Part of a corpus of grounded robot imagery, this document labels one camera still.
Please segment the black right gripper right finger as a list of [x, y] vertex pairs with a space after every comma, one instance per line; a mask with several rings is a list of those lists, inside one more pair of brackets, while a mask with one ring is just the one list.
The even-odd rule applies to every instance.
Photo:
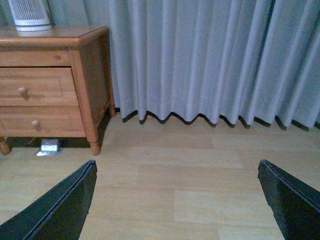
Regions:
[[320, 192], [263, 159], [258, 166], [265, 199], [286, 240], [320, 238]]

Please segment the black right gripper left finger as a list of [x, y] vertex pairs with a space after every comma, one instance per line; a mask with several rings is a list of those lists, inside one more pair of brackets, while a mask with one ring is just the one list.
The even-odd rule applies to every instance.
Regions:
[[35, 202], [0, 226], [2, 240], [77, 240], [97, 180], [91, 159]]

